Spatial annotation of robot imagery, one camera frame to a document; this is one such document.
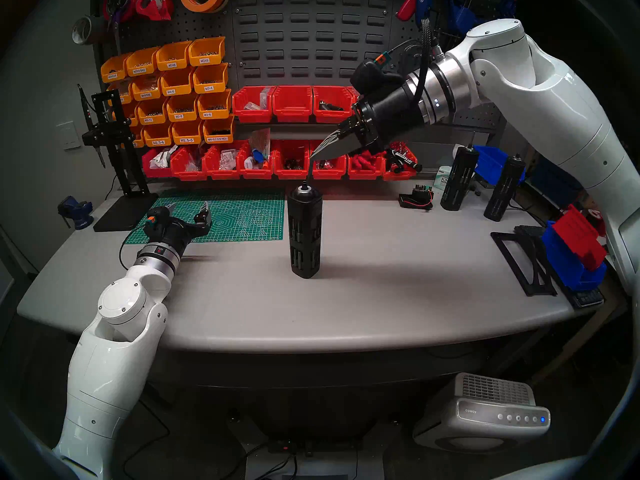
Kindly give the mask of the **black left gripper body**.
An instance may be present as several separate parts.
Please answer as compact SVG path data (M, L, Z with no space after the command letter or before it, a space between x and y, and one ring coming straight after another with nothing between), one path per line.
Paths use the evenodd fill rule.
M150 217L150 242L172 248L177 257L182 257L187 246L197 237L199 224L186 223L174 217L170 217L168 221Z

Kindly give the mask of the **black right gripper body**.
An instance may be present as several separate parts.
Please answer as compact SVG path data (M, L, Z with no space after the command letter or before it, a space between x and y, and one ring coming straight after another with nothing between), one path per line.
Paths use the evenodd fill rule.
M362 95L356 102L359 142L391 142L405 133L423 127L424 114L408 82L390 91L391 87Z

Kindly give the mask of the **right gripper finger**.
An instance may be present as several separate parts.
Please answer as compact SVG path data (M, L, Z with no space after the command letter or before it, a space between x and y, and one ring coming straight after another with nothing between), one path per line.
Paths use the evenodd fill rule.
M311 158L339 158L359 151L364 145L361 139L361 122L346 119L313 150Z
M332 160L341 156L352 156L363 151L372 154L382 150L382 139L373 137L369 132L340 131L339 129L329 133L325 139L313 150L313 160Z

